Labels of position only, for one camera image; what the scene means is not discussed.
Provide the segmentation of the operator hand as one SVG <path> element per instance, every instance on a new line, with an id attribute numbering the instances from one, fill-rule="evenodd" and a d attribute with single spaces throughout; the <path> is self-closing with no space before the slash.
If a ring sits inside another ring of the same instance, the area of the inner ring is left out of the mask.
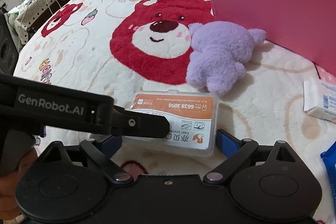
<path id="1" fill-rule="evenodd" d="M 15 200 L 15 188 L 37 157 L 35 148 L 32 148 L 20 161 L 18 170 L 1 177 L 1 220 L 12 220 L 20 215 L 21 212 Z"/>

